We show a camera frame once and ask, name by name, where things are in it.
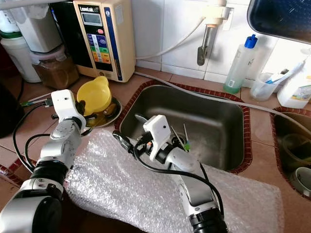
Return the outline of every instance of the faucet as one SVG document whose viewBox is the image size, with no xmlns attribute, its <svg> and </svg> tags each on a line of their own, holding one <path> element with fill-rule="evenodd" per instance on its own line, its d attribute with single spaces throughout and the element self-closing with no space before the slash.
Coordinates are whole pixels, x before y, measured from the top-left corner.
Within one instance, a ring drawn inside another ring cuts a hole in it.
<svg viewBox="0 0 311 233">
<path fill-rule="evenodd" d="M 203 66 L 205 63 L 208 47 L 210 45 L 210 35 L 211 35 L 212 30 L 214 29 L 215 27 L 209 27 L 209 25 L 206 25 L 205 27 L 202 46 L 198 47 L 197 64 L 199 66 Z"/>
<path fill-rule="evenodd" d="M 212 31 L 222 24 L 223 20 L 228 19 L 230 7 L 226 7 L 226 0 L 214 0 L 211 5 L 208 5 L 203 12 L 206 19 L 206 27 L 203 37 L 202 46 L 198 47 L 197 64 L 204 65 L 207 56 L 208 47 L 211 44 Z"/>
</svg>

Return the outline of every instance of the robotic arm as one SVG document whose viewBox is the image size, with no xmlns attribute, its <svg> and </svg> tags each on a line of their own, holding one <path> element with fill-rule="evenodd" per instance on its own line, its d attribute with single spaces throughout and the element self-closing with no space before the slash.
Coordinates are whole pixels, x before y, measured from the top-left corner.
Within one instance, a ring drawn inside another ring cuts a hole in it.
<svg viewBox="0 0 311 233">
<path fill-rule="evenodd" d="M 81 144 L 86 120 L 69 90 L 52 92 L 59 123 L 42 148 L 34 172 L 0 213 L 0 233 L 56 233 L 61 220 L 62 186 Z"/>
<path fill-rule="evenodd" d="M 64 191 L 62 184 L 81 144 L 81 131 L 86 126 L 86 120 L 77 111 L 74 96 L 69 90 L 53 92 L 52 101 L 59 123 L 42 148 L 30 179 L 23 183 L 0 213 L 0 233 L 58 231 L 62 213 L 60 201 Z M 172 178 L 179 187 L 185 213 L 195 233 L 226 233 L 223 212 L 219 210 L 213 194 L 214 191 L 220 199 L 218 191 L 215 188 L 212 191 L 210 187 L 213 186 L 204 179 L 196 159 L 167 143 L 171 131 L 165 116 L 152 117 L 144 124 L 144 129 L 146 134 L 135 147 L 120 132 L 114 131 L 113 136 L 141 163 L 139 157 L 146 153 L 152 161 L 157 160 L 166 166 L 172 164 L 169 172 L 175 174 Z"/>
<path fill-rule="evenodd" d="M 139 156 L 143 153 L 148 154 L 151 161 L 156 160 L 166 167 L 172 164 L 169 174 L 173 174 L 172 178 L 179 187 L 179 195 L 184 211 L 195 233 L 226 233 L 227 226 L 224 222 L 224 216 L 220 211 L 222 206 L 219 209 L 215 195 L 213 194 L 213 191 L 218 191 L 215 188 L 212 191 L 210 187 L 213 187 L 213 185 L 208 181 L 204 183 L 202 180 L 194 179 L 193 176 L 181 175 L 187 172 L 188 174 L 205 178 L 199 161 L 179 147 L 174 147 L 167 142 L 170 138 L 171 131 L 166 117 L 162 115 L 153 116 L 144 123 L 143 127 L 146 134 L 142 136 L 135 147 L 120 132 L 114 131 L 113 135 L 145 167 L 148 167 L 148 165 L 139 159 Z"/>
</svg>

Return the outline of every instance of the tan floor tile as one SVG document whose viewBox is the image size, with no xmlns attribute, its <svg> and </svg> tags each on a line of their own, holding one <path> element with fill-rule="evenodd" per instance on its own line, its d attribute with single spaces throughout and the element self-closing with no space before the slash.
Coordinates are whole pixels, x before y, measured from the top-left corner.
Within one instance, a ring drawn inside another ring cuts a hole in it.
<svg viewBox="0 0 311 233">
<path fill-rule="evenodd" d="M 135 67 L 135 71 L 140 72 L 140 73 L 144 73 L 144 74 L 148 74 L 148 75 L 152 75 L 152 76 L 155 76 L 159 79 L 163 79 L 165 81 L 169 81 L 172 77 L 171 73 L 162 72 L 162 71 L 158 71 L 158 70 L 154 70 L 154 69 L 142 68 L 142 67 Z"/>
<path fill-rule="evenodd" d="M 253 162 L 239 175 L 280 188 L 284 206 L 285 233 L 309 233 L 311 201 L 301 197 L 281 176 L 276 166 L 274 148 L 252 143 Z"/>
<path fill-rule="evenodd" d="M 274 145 L 270 114 L 257 109 L 250 109 L 251 137 L 253 141 Z"/>
<path fill-rule="evenodd" d="M 0 211 L 17 191 L 18 188 L 15 185 L 0 178 Z"/>
<path fill-rule="evenodd" d="M 51 119 L 51 115 L 55 113 L 53 107 L 45 108 L 41 106 L 35 109 L 24 121 L 17 131 L 17 145 L 21 153 L 24 152 L 25 143 L 31 136 L 45 132 L 55 120 Z M 8 135 L 0 139 L 0 146 L 14 151 L 12 135 Z"/>
<path fill-rule="evenodd" d="M 20 92 L 21 76 L 1 79 L 3 84 L 10 90 L 10 92 L 17 98 Z M 47 94 L 54 91 L 53 88 L 43 86 L 42 83 L 27 83 L 24 84 L 23 95 L 20 101 L 27 101 L 32 98 Z"/>
<path fill-rule="evenodd" d="M 172 83 L 181 83 L 189 86 L 195 86 L 195 87 L 200 87 L 208 90 L 213 90 L 213 91 L 219 91 L 219 92 L 225 92 L 223 90 L 223 84 L 222 83 L 216 83 L 216 82 L 211 82 L 207 80 L 202 80 L 202 79 L 194 79 L 182 75 L 176 75 L 173 74 L 170 82 Z M 234 94 L 237 97 L 240 97 L 240 92 L 237 94 Z"/>
<path fill-rule="evenodd" d="M 111 93 L 116 97 L 123 106 L 125 106 L 139 86 L 150 79 L 133 75 L 133 77 L 127 83 L 118 83 L 114 81 L 109 81 L 109 87 Z"/>
<path fill-rule="evenodd" d="M 0 147 L 0 164 L 2 166 L 9 168 L 10 165 L 13 164 L 16 159 L 17 155 L 14 152 L 6 148 Z"/>
<path fill-rule="evenodd" d="M 254 105 L 258 105 L 258 106 L 262 106 L 262 107 L 266 107 L 266 108 L 271 108 L 271 109 L 280 106 L 280 104 L 277 100 L 277 97 L 276 97 L 276 93 L 273 93 L 267 101 L 258 102 L 257 100 L 255 100 L 251 97 L 249 91 L 250 91 L 250 88 L 247 88 L 247 87 L 241 88 L 241 99 L 245 103 L 250 103 L 250 104 L 254 104 Z"/>
<path fill-rule="evenodd" d="M 306 105 L 306 107 L 304 107 L 304 109 L 307 109 L 307 110 L 311 111 L 311 104 L 308 103 L 308 104 Z"/>
<path fill-rule="evenodd" d="M 24 166 L 20 166 L 14 174 L 19 177 L 22 181 L 28 180 L 31 173 Z"/>
</svg>

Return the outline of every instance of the plastic jar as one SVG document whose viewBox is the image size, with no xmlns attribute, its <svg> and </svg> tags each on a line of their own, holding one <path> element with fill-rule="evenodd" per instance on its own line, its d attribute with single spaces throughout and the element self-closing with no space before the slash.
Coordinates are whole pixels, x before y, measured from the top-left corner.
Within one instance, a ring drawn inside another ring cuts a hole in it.
<svg viewBox="0 0 311 233">
<path fill-rule="evenodd" d="M 29 83 L 40 82 L 41 80 L 31 63 L 29 47 L 21 33 L 0 33 L 0 36 L 2 37 L 0 43 L 9 54 L 24 80 Z"/>
<path fill-rule="evenodd" d="M 49 53 L 30 53 L 33 67 L 43 85 L 55 89 L 66 89 L 79 79 L 78 71 L 72 58 L 65 54 L 63 45 Z"/>
<path fill-rule="evenodd" d="M 272 75 L 272 73 L 262 73 L 259 75 L 250 90 L 251 97 L 257 101 L 267 101 L 270 98 L 278 86 L 278 84 L 266 83 Z"/>
</svg>

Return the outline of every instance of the green label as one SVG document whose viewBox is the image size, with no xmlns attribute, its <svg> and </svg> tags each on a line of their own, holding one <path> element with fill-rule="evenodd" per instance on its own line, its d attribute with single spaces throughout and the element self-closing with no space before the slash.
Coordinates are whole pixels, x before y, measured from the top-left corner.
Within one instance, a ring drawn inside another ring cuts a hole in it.
<svg viewBox="0 0 311 233">
<path fill-rule="evenodd" d="M 106 48 L 99 47 L 99 50 L 100 50 L 101 52 L 108 53 L 108 49 L 106 49 Z"/>
</svg>

